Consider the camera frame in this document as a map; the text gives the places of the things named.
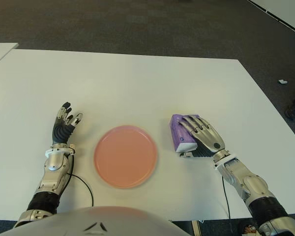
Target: black cable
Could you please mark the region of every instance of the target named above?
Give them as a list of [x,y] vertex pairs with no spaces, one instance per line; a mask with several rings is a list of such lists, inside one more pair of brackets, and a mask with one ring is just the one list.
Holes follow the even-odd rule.
[[65,184],[63,190],[60,192],[60,194],[59,194],[59,198],[61,197],[61,195],[63,194],[63,192],[65,191],[65,189],[67,188],[67,186],[68,186],[68,184],[69,184],[69,182],[70,182],[70,180],[71,180],[71,175],[72,175],[72,173],[73,173],[73,167],[74,167],[74,155],[72,155],[71,174],[69,174],[70,177],[69,177],[67,183]]
[[231,228],[231,232],[233,234],[233,228],[232,228],[232,222],[231,222],[231,213],[230,213],[230,206],[228,204],[228,200],[227,200],[227,196],[226,196],[226,191],[225,191],[225,185],[224,185],[224,178],[223,178],[223,176],[222,176],[222,182],[223,182],[224,195],[225,195],[225,199],[226,199],[226,203],[227,203],[228,219],[230,220],[230,228]]
[[93,207],[94,206],[94,197],[93,197],[92,190],[90,189],[90,187],[88,186],[88,184],[83,179],[81,179],[80,177],[78,177],[78,176],[76,176],[74,174],[69,174],[69,173],[67,173],[67,174],[70,175],[70,176],[74,176],[74,177],[78,178],[80,181],[83,182],[83,184],[85,184],[85,186],[88,188],[89,193],[90,193],[90,195],[92,197],[92,207]]

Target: robotic hand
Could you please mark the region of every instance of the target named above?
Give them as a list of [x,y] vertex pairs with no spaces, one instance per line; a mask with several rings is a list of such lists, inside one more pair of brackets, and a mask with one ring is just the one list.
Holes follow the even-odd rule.
[[225,150],[225,144],[216,130],[203,118],[185,116],[180,124],[195,138],[200,156],[213,156],[215,168],[236,189],[244,200],[259,233],[264,236],[295,236],[295,220],[290,218],[267,183],[250,172],[235,155]]
[[54,129],[53,145],[46,151],[44,176],[36,189],[34,196],[25,212],[23,212],[14,227],[21,226],[31,221],[39,220],[57,212],[59,200],[68,185],[74,165],[74,146],[68,147],[67,142],[83,114],[79,113],[74,118],[68,114],[72,110],[70,103],[66,102],[58,111]]

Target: robot forearm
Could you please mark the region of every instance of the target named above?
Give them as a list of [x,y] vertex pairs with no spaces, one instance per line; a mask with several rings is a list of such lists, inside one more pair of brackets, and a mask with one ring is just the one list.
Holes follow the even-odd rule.
[[179,123],[197,141],[201,156],[213,156],[215,168],[235,187],[257,221],[260,233],[295,236],[295,220],[288,217],[266,182],[225,150],[223,139],[205,119],[190,115]]
[[66,173],[71,168],[69,156],[74,154],[67,144],[54,144],[46,151],[48,159],[45,162],[45,173],[36,189],[34,196],[25,212],[23,212],[15,227],[39,220],[57,212],[60,197],[68,182]]
[[290,232],[295,236],[295,220],[288,216],[269,191],[267,183],[252,173],[235,155],[227,155],[225,150],[221,152],[213,156],[215,168],[244,200],[258,224],[259,232],[266,236]]

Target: round plate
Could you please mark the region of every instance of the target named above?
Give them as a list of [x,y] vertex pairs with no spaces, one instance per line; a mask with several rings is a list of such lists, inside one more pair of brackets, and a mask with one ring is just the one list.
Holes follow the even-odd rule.
[[156,161],[157,149],[152,138],[131,125],[108,131],[94,153],[97,172],[116,188],[132,188],[144,182],[153,173]]

